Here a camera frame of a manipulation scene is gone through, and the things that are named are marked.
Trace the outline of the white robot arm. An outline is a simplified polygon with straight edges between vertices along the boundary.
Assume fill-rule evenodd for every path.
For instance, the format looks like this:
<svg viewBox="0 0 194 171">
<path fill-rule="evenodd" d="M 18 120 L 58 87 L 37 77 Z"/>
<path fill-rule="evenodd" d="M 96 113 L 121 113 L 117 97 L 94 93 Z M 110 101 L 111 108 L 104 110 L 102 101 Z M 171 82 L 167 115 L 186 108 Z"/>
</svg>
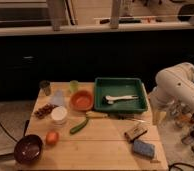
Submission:
<svg viewBox="0 0 194 171">
<path fill-rule="evenodd" d="M 149 93 L 153 124 L 161 119 L 175 101 L 186 104 L 194 112 L 194 65 L 183 62 L 160 70 L 155 77 L 156 86 Z"/>
</svg>

